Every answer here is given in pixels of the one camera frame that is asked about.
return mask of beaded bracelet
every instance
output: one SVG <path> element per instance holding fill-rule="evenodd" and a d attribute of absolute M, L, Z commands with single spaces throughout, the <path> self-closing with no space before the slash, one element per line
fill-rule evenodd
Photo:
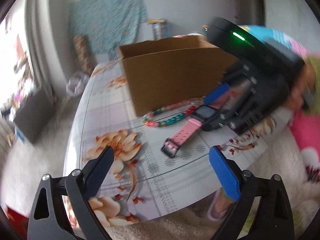
<path fill-rule="evenodd" d="M 190 115 L 197 108 L 197 106 L 199 106 L 201 104 L 203 104 L 203 98 L 193 98 L 191 100 L 185 100 L 185 101 L 182 101 L 177 104 L 172 104 L 169 106 L 161 107 L 160 109 L 153 110 L 153 111 L 145 114 L 143 116 L 142 123 L 144 123 L 146 126 L 150 126 L 150 127 L 168 126 L 168 125 L 174 124 L 174 123 L 182 120 L 184 117 Z M 160 122 L 156 122 L 156 121 L 151 120 L 154 116 L 156 116 L 158 114 L 162 114 L 164 112 L 171 111 L 173 109 L 177 109 L 178 107 L 186 106 L 186 105 L 192 105 L 192 106 L 190 106 L 187 110 L 183 111 L 182 113 L 177 114 L 174 117 L 171 117 L 170 119 L 163 120 Z"/>

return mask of green led indicator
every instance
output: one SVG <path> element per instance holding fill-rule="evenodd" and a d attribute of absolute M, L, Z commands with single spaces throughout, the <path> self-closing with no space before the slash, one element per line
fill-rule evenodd
<path fill-rule="evenodd" d="M 238 33 L 232 33 L 234 36 L 238 37 L 239 39 L 245 41 L 244 37 L 240 36 Z"/>

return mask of open box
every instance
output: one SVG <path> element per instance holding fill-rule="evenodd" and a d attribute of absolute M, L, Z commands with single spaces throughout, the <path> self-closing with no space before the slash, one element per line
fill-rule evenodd
<path fill-rule="evenodd" d="M 202 36 L 143 41 L 117 48 L 137 116 L 209 94 L 236 57 Z"/>

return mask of watch face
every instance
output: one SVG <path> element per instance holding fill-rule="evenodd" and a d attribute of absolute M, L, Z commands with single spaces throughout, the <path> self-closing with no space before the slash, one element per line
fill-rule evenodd
<path fill-rule="evenodd" d="M 208 119 L 211 116 L 213 116 L 215 112 L 216 111 L 214 109 L 212 109 L 211 107 L 206 106 L 206 105 L 202 105 L 195 111 L 195 114 L 199 115 L 200 117 L 202 117 L 204 119 Z"/>

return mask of plastic bag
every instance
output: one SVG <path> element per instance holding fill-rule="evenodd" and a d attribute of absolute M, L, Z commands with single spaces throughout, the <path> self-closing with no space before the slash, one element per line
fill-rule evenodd
<path fill-rule="evenodd" d="M 66 87 L 66 92 L 71 97 L 77 97 L 82 95 L 87 83 L 89 76 L 82 71 L 77 71 L 69 79 L 69 83 Z"/>

